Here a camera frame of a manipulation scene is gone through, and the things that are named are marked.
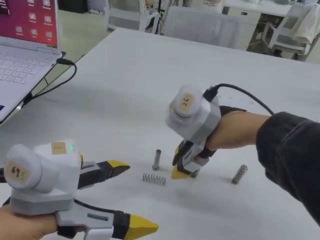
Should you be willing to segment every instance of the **laptop screen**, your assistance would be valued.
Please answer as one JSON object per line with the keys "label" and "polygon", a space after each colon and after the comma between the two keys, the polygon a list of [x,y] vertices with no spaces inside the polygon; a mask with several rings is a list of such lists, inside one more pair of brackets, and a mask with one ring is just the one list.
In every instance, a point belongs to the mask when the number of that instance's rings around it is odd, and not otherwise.
{"label": "laptop screen", "polygon": [[0,0],[0,37],[58,46],[55,0]]}

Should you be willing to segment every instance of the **laptop cable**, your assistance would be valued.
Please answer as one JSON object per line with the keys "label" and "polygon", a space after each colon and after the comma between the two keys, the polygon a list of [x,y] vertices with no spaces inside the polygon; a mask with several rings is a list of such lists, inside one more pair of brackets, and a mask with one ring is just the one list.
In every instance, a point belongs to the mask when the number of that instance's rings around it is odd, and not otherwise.
{"label": "laptop cable", "polygon": [[77,65],[76,65],[73,61],[67,60],[67,59],[63,59],[63,58],[59,58],[59,59],[57,59],[56,63],[57,63],[57,64],[60,64],[60,65],[74,66],[74,72],[73,72],[72,76],[69,77],[68,80],[59,83],[58,85],[54,86],[53,88],[51,88],[51,89],[49,89],[49,90],[47,90],[47,91],[45,91],[45,92],[38,93],[38,94],[36,94],[35,96],[30,97],[30,98],[26,98],[26,99],[24,100],[23,105],[21,106],[21,108],[25,107],[30,101],[32,101],[32,100],[34,100],[34,99],[37,99],[37,98],[39,98],[39,97],[41,97],[41,96],[43,96],[43,95],[45,95],[45,94],[47,94],[47,93],[49,93],[49,92],[52,92],[53,90],[57,89],[57,88],[60,87],[61,85],[64,85],[64,84],[68,83],[68,82],[71,81],[71,80],[75,77],[75,75],[77,74],[78,68],[77,68]]}

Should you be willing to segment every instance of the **laptop keyboard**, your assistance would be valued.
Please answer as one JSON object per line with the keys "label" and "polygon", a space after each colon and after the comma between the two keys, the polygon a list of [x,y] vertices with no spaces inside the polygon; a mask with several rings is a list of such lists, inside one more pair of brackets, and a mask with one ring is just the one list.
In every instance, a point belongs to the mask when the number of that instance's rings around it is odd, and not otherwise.
{"label": "laptop keyboard", "polygon": [[19,56],[0,52],[0,83],[27,84],[47,65],[49,57]]}

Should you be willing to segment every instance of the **laptop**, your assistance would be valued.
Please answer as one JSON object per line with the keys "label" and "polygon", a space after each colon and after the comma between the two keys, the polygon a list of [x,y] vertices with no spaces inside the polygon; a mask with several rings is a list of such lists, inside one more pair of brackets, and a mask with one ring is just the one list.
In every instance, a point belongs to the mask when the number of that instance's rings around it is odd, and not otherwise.
{"label": "laptop", "polygon": [[0,125],[62,57],[57,0],[0,0]]}

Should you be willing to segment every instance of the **white towel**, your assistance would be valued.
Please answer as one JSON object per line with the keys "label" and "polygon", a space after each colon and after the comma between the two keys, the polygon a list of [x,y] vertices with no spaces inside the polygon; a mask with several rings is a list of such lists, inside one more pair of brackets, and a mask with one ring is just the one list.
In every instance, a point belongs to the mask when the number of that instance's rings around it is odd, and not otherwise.
{"label": "white towel", "polygon": [[293,36],[293,40],[302,44],[312,44],[313,40],[319,33],[320,5],[316,4],[303,19],[301,25]]}

